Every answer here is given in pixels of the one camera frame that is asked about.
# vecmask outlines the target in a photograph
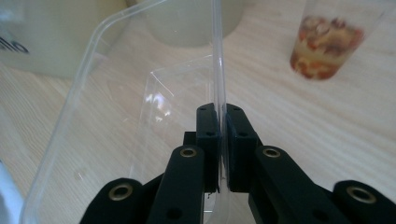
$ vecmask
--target logo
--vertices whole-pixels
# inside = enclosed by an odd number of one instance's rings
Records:
[[[17,41],[11,40],[6,41],[3,37],[0,36],[0,49],[2,50],[9,50],[12,52],[17,53],[25,53],[28,54],[29,50],[22,44],[18,43]]]

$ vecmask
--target metal rivet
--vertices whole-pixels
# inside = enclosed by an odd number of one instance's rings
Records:
[[[362,189],[355,186],[349,186],[346,188],[346,192],[356,201],[361,203],[375,203],[376,197],[366,189]]]
[[[134,188],[128,183],[118,184],[110,190],[108,197],[113,201],[122,201],[128,198],[133,191]]]
[[[182,157],[194,157],[197,155],[197,151],[194,148],[183,148],[180,151]]]
[[[273,148],[266,148],[265,150],[262,151],[262,154],[264,154],[267,157],[271,157],[271,158],[280,157],[280,152]]]

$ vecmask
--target beige container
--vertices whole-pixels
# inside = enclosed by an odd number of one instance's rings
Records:
[[[95,27],[126,8],[125,0],[3,0],[0,5],[0,62],[56,77],[73,77]]]

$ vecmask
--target light wood surface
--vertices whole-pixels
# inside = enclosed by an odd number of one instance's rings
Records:
[[[245,7],[224,38],[227,102],[242,107],[264,144],[285,149],[318,185],[332,189],[355,179],[396,202],[396,12],[335,77],[312,81],[289,63],[304,0],[248,1]],[[98,183],[121,176],[147,182],[163,172],[169,147],[194,130],[195,108],[213,97],[210,46],[165,46],[149,36],[143,20],[127,25],[65,107],[64,115],[72,116],[61,120],[62,133],[52,141],[50,148],[60,153],[50,154],[56,164],[42,202],[63,209],[58,223],[79,220],[103,186]],[[23,196],[71,84],[2,66],[0,160]],[[230,223],[253,223],[246,195],[229,197]],[[43,210],[40,216],[54,216]]]

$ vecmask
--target plastic cup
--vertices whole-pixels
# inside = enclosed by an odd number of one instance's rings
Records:
[[[394,6],[375,0],[307,0],[291,67],[310,79],[334,76]]]

